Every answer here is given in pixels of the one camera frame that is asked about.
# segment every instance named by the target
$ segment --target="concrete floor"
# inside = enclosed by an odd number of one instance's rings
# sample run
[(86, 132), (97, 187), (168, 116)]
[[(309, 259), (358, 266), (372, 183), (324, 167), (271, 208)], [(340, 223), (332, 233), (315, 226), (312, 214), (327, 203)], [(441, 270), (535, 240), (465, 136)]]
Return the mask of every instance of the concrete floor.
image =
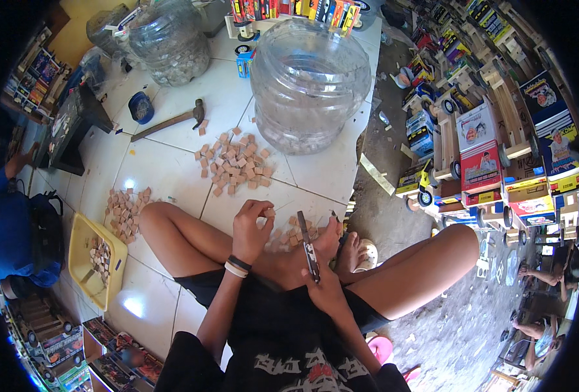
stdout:
[[(400, 144), (407, 143), (405, 112), (401, 109), (405, 92), (389, 76), (380, 80), (379, 73), (395, 73), (396, 62), (404, 66), (410, 60), (403, 43), (381, 45), (374, 96), (383, 102), (377, 108), (373, 105), (363, 140), (366, 157), (380, 172), (387, 172), (386, 178), (394, 186), (411, 165), (400, 151)], [(389, 131), (379, 120), (380, 110), (392, 124)], [(429, 238), (432, 226), (437, 227), (429, 215), (410, 212), (402, 199), (389, 196), (363, 167), (357, 174), (354, 199), (357, 204), (348, 230), (371, 239), (381, 261)], [(525, 247), (505, 247), (499, 232), (493, 232), (491, 239), (496, 246), (490, 247), (489, 255), (496, 256), (497, 264), (502, 261), (506, 265), (512, 249), (517, 249), (520, 262), (536, 248), (532, 241)], [(440, 296), (376, 332), (393, 341), (394, 363), (401, 372), (421, 366), (420, 376), (409, 383), (412, 391), (474, 391), (488, 379), (489, 369), (505, 344), (499, 342), (501, 332), (510, 328), (510, 314), (519, 306), (522, 293), (518, 279), (506, 286), (505, 274), (499, 283), (490, 277), (477, 278), (473, 268), (445, 291), (446, 298)]]

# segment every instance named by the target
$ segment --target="graphic print on shirt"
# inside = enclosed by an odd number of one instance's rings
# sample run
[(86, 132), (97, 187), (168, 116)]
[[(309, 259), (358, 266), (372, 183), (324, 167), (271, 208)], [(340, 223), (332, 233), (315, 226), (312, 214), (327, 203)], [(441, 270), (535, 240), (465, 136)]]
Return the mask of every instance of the graphic print on shirt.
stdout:
[[(339, 370), (331, 366), (326, 360), (324, 352), (317, 348), (313, 352), (304, 355), (306, 360), (305, 369), (309, 369), (309, 374), (302, 379), (297, 379), (294, 384), (282, 388), (281, 392), (353, 392), (343, 382), (359, 376), (366, 376), (370, 373), (366, 367), (356, 358), (344, 358)], [(268, 374), (295, 373), (300, 374), (300, 360), (274, 359), (269, 354), (258, 354), (255, 357), (255, 369), (261, 369)]]

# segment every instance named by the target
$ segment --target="wristband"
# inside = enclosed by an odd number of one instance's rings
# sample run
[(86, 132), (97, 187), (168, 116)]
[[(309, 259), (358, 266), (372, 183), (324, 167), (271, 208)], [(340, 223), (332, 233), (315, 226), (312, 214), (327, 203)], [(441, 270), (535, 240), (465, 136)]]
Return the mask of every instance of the wristband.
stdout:
[(232, 265), (229, 262), (225, 262), (224, 263), (224, 268), (227, 269), (228, 271), (230, 271), (231, 273), (233, 273), (233, 275), (238, 276), (239, 278), (246, 278), (246, 276), (248, 276), (247, 272), (241, 271), (240, 269), (238, 269), (237, 267), (235, 267), (234, 265)]
[(239, 260), (237, 257), (235, 257), (233, 255), (229, 256), (229, 263), (231, 263), (235, 267), (239, 267), (242, 270), (247, 271), (247, 272), (250, 272), (250, 269), (252, 268), (252, 265), (250, 265), (248, 263), (244, 263), (243, 261)]

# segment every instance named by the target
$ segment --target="hand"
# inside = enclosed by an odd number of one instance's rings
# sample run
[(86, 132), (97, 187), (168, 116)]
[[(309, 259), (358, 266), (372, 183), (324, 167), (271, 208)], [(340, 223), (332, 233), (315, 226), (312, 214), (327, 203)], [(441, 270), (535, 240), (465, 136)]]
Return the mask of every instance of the hand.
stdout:
[(252, 265), (261, 255), (265, 243), (274, 228), (274, 216), (267, 219), (265, 226), (257, 227), (257, 218), (265, 217), (264, 211), (273, 208), (269, 201), (247, 200), (233, 220), (233, 255)]
[(352, 318), (353, 314), (341, 290), (340, 279), (335, 272), (331, 271), (327, 263), (318, 263), (318, 266), (320, 268), (319, 283), (313, 281), (308, 270), (301, 270), (311, 301), (319, 310), (329, 315), (335, 323), (348, 317)]

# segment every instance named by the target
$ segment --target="yellow basket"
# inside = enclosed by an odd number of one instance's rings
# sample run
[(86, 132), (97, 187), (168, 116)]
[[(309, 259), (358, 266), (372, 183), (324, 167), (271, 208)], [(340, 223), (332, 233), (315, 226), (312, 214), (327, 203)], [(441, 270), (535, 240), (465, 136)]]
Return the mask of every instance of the yellow basket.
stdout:
[[(96, 235), (101, 237), (111, 249), (110, 275), (106, 287), (100, 274), (94, 273), (94, 266), (89, 255), (91, 239)], [(122, 289), (127, 256), (126, 244), (103, 225), (90, 221), (81, 213), (74, 215), (72, 237), (69, 241), (69, 274), (98, 308), (106, 310), (109, 302)]]

